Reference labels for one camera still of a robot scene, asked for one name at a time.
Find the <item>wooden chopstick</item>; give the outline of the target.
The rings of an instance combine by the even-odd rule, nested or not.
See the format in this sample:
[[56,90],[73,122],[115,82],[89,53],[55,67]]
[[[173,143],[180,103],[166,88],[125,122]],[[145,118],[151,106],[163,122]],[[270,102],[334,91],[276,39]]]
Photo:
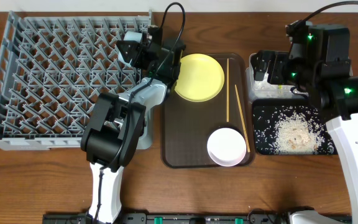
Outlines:
[[229,96],[230,93],[230,87],[229,87],[229,59],[227,58],[226,62],[226,122],[229,122]]
[[249,146],[249,140],[248,140],[248,137],[247,137],[247,130],[246,130],[246,123],[245,123],[245,119],[244,119],[244,113],[243,113],[243,110],[242,110],[241,99],[240,99],[240,96],[239,96],[239,90],[238,90],[238,87],[237,87],[236,84],[234,85],[234,88],[235,88],[235,91],[236,91],[237,105],[238,105],[238,108],[239,108],[239,114],[240,114],[240,118],[241,118],[241,124],[242,124],[242,130],[243,130],[243,134],[244,134],[244,139],[245,139],[246,146],[247,146],[247,153],[250,153],[250,146]]

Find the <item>yellow plate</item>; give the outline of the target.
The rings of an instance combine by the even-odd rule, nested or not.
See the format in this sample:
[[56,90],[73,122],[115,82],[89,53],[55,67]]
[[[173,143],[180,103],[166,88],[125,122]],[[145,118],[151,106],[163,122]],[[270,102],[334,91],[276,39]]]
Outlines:
[[183,99],[204,102],[211,100],[222,90],[224,70],[216,59],[205,54],[190,54],[180,62],[175,92]]

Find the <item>white bowl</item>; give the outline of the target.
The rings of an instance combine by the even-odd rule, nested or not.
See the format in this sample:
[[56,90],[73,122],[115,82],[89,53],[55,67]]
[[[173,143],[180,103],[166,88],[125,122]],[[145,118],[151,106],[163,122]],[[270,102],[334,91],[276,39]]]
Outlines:
[[236,166],[246,156],[246,140],[235,129],[219,128],[209,136],[207,152],[209,157],[220,166]]

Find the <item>light blue bowl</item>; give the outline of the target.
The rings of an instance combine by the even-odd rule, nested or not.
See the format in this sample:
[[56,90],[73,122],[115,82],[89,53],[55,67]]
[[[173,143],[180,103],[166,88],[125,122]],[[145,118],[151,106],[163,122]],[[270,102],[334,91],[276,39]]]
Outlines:
[[[141,32],[132,32],[132,31],[127,31],[125,36],[124,36],[124,40],[127,41],[135,41],[137,43],[140,43],[142,40],[142,33]],[[120,62],[122,62],[125,66],[127,67],[131,67],[130,63],[127,63],[124,58],[123,58],[123,51],[119,50],[119,54],[118,54],[118,60]]]

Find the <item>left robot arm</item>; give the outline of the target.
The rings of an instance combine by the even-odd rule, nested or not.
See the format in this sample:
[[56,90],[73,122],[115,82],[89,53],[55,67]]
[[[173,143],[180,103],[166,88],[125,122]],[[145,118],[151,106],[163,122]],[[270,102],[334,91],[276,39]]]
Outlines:
[[182,40],[173,39],[149,45],[120,40],[117,46],[119,61],[147,75],[125,92],[100,94],[94,105],[80,144],[93,172],[93,201],[86,223],[114,223],[119,215],[123,170],[148,134],[148,113],[175,87],[186,48]]

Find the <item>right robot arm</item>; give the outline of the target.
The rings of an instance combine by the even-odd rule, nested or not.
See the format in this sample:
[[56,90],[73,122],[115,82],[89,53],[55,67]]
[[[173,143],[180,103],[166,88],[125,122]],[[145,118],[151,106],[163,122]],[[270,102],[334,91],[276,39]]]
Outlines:
[[249,57],[255,80],[291,85],[307,93],[324,119],[337,150],[352,209],[358,223],[358,77],[349,58],[350,32],[339,24],[296,21],[286,27],[288,52],[260,50]]

